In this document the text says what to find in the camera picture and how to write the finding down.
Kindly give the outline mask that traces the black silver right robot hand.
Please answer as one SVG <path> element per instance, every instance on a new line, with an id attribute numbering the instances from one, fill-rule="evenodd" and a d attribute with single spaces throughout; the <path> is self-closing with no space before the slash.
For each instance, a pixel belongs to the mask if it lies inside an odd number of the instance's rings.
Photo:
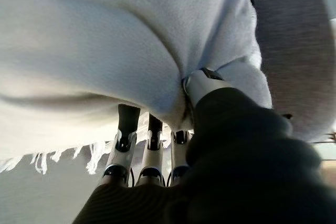
<path id="1" fill-rule="evenodd" d="M 75 223 L 335 223 L 335 189 L 288 119 L 208 69 L 184 80 L 193 107 L 189 166 L 171 188 L 119 185 L 107 169 Z"/>

